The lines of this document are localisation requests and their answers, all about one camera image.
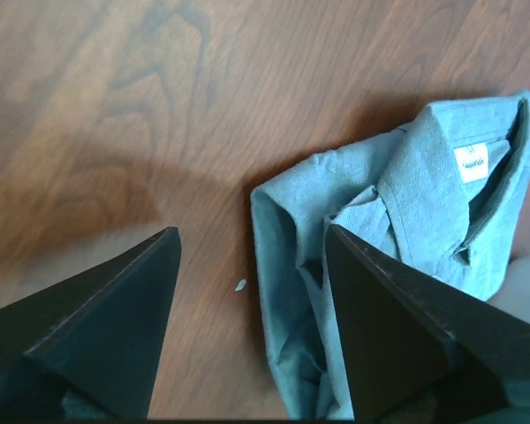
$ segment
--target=wooden floor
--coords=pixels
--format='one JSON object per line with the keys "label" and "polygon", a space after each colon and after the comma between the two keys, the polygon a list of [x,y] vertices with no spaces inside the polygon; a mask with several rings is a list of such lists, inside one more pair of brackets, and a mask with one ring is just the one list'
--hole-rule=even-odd
{"label": "wooden floor", "polygon": [[251,189],[428,99],[524,87],[530,1],[1,0],[0,307],[176,225],[151,415],[282,417]]}

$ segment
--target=hardwood surface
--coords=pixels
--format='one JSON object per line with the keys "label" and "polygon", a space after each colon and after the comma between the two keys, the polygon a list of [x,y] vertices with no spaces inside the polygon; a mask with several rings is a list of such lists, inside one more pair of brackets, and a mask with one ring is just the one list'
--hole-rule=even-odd
{"label": "hardwood surface", "polygon": [[0,307],[176,225],[151,416],[282,417],[251,189],[428,99],[523,87],[530,1],[2,0]]}

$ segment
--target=light blue shirt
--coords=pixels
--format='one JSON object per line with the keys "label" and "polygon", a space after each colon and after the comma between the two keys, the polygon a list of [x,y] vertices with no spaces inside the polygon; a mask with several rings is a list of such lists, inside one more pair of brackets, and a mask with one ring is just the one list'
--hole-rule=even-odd
{"label": "light blue shirt", "polygon": [[267,356],[289,416],[353,416],[324,254],[328,224],[487,300],[504,279],[529,180],[530,93],[520,92],[432,102],[410,124],[312,155],[257,187]]}

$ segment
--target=shirt collar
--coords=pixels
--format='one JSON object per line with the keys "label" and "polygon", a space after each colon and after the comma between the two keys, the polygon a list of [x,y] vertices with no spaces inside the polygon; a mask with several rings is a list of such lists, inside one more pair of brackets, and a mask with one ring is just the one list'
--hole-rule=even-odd
{"label": "shirt collar", "polygon": [[530,138],[530,93],[526,91],[433,102],[409,125],[377,185],[403,262],[433,272],[428,269],[431,263],[464,243],[469,205],[453,150],[508,137],[519,110],[519,125],[529,131],[512,146],[512,154],[522,155],[521,144]]}

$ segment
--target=shirt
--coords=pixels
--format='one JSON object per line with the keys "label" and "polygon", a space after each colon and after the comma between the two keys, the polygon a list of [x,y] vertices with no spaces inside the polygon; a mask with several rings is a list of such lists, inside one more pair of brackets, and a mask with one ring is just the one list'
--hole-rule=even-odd
{"label": "shirt", "polygon": [[330,223],[487,300],[504,279],[529,180],[525,91],[432,102],[410,124],[255,188],[267,357],[289,416],[353,416],[324,254]]}

